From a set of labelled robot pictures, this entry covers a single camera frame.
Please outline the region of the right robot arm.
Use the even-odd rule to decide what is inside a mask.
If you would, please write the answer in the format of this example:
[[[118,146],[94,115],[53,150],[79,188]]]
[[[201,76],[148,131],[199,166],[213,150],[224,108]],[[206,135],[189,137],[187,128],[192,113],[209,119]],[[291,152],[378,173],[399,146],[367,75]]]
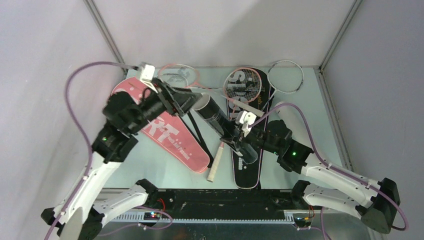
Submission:
[[[368,228],[389,234],[399,213],[400,195],[395,181],[375,180],[333,165],[312,147],[293,138],[293,132],[283,120],[273,120],[268,128],[242,130],[242,125],[230,122],[220,138],[245,163],[259,158],[257,149],[277,156],[277,163],[287,172],[295,172],[329,187],[299,180],[291,190],[291,204],[297,209],[319,206],[349,214]]]

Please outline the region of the black shuttlecock tube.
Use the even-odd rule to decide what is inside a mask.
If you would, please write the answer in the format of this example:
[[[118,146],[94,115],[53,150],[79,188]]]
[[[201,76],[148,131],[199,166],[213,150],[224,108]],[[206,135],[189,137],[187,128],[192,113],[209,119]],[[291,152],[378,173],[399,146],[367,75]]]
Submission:
[[[192,107],[192,109],[217,133],[219,139],[226,134],[231,134],[234,130],[240,129],[234,120],[230,120],[221,110],[218,104],[208,94],[203,94],[202,98]],[[235,152],[243,158],[246,164],[252,164],[258,159],[256,150]]]

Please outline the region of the white shuttlecock tube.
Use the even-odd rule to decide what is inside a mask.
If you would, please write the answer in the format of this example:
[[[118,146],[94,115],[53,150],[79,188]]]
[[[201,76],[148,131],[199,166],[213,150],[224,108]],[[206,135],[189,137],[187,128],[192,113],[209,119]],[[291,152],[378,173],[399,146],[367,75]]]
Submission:
[[[299,112],[292,106],[281,106],[276,111],[281,120],[284,121],[288,129],[292,131],[292,138],[302,145],[312,147],[311,141]]]

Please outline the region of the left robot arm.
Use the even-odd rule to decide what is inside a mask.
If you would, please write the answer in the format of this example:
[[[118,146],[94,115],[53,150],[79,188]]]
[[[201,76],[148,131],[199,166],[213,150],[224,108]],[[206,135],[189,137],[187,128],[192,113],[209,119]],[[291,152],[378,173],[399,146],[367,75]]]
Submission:
[[[92,240],[103,227],[126,211],[158,202],[158,188],[141,179],[126,192],[102,203],[96,199],[112,174],[138,144],[136,135],[163,113],[183,116],[202,97],[189,89],[172,87],[154,78],[153,86],[140,84],[130,90],[116,87],[106,102],[106,123],[88,143],[88,161],[79,180],[56,207],[46,208],[41,218],[61,240]]]

